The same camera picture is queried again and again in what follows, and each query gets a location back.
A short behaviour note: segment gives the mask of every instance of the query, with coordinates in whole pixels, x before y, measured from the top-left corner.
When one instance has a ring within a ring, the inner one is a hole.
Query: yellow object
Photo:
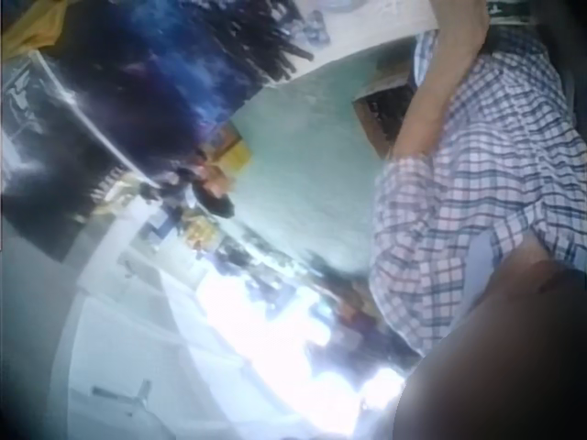
[[[63,28],[67,0],[37,0],[2,35],[2,61],[55,44]]]
[[[190,222],[184,238],[191,248],[207,249],[216,238],[216,227],[212,225],[203,215],[196,217],[184,215],[183,220]]]
[[[226,153],[216,160],[222,171],[226,174],[238,174],[249,163],[251,157],[250,149],[244,140],[240,140]]]

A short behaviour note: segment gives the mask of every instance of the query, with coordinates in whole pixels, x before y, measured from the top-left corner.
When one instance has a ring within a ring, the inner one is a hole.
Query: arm
[[[394,159],[434,152],[450,101],[489,28],[486,0],[432,0],[431,4],[440,26],[438,43],[393,147]]]
[[[419,261],[428,217],[437,200],[431,155],[443,131],[450,101],[474,63],[489,18],[485,0],[432,0],[440,31],[426,78],[410,104],[379,181],[371,292],[388,324],[423,354],[440,338],[431,317],[431,266],[459,270],[460,262]],[[430,266],[427,277],[422,264]],[[452,295],[444,290],[442,294]]]

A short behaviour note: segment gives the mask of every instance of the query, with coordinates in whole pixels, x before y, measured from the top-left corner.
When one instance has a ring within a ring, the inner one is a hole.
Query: person
[[[139,194],[147,201],[163,200],[171,206],[186,203],[185,191],[191,186],[195,199],[211,215],[231,218],[235,214],[234,204],[227,196],[229,180],[216,166],[198,165],[179,167],[160,178],[160,188],[141,183]]]
[[[531,27],[489,30],[484,0],[431,5],[439,31],[418,37],[419,86],[377,187],[370,278],[421,355],[449,333],[479,235],[475,280],[529,232],[580,270],[587,249],[587,147],[545,47]],[[488,31],[493,52],[480,54]]]
[[[381,438],[583,438],[587,148],[531,29],[492,28],[479,55],[486,2],[431,4],[371,274],[425,357]]]

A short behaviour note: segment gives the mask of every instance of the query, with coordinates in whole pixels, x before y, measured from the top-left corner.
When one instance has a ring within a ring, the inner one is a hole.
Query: blue and white checkered shirt
[[[378,181],[371,290],[421,354],[449,331],[481,232],[491,230],[494,267],[528,229],[560,261],[587,249],[587,148],[559,76],[533,34],[499,32],[454,97],[434,156],[392,161]],[[435,43],[435,33],[418,40],[417,83]]]

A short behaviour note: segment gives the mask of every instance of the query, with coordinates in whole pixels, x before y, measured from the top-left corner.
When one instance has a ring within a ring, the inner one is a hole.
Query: shirt sleeve
[[[415,350],[424,353],[427,328],[417,243],[426,230],[435,197],[431,158],[389,163],[377,182],[371,291],[383,317]]]

